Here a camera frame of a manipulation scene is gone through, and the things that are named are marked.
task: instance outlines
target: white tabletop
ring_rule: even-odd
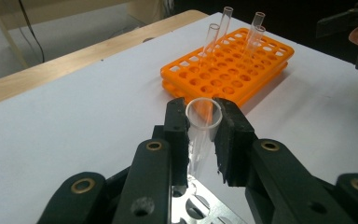
[[[0,103],[0,223],[36,223],[60,184],[80,172],[109,177],[163,124],[172,97],[159,69],[203,45],[192,23]],[[247,24],[232,20],[229,32]],[[358,173],[358,71],[276,35],[295,50],[288,67],[241,107],[256,134],[284,143],[313,174],[335,183]],[[200,181],[252,223],[244,189],[222,184],[213,154]]]

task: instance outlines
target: white table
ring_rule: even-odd
[[[220,18],[214,14],[1,102],[0,223],[35,223],[71,175],[109,177],[128,167],[172,99],[161,88],[159,69],[202,46],[208,24]],[[232,20],[229,31],[247,26]],[[296,52],[282,75],[241,107],[256,134],[283,142],[330,183],[358,173],[358,71],[267,36]],[[244,189],[223,185],[210,155],[209,174],[200,181],[252,223]]]

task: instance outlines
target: black cable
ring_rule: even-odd
[[[25,8],[24,8],[24,5],[22,4],[21,0],[19,0],[19,4],[20,4],[20,7],[21,7],[22,15],[24,16],[25,21],[27,22],[28,29],[31,31],[31,34],[34,37],[34,40],[36,41],[37,45],[40,48],[40,51],[42,52],[42,63],[44,63],[45,62],[45,52],[43,51],[42,46],[40,46],[39,41],[37,40],[36,35],[34,34],[34,30],[32,29],[31,23],[30,23],[30,21],[28,19],[28,15],[25,12]]]

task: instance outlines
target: wooden table edge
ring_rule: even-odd
[[[167,34],[208,15],[189,10],[162,21],[149,24],[124,35],[64,55],[60,58],[0,78],[0,102],[29,91],[57,78],[66,76],[87,65],[98,62],[125,49],[142,44],[150,37]]]

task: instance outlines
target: test tube rack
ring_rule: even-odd
[[[213,52],[203,57],[203,48],[166,64],[160,70],[162,87],[188,104],[199,97],[220,97],[243,105],[287,66],[294,50],[263,36],[257,49],[245,57],[248,29],[224,36]]]

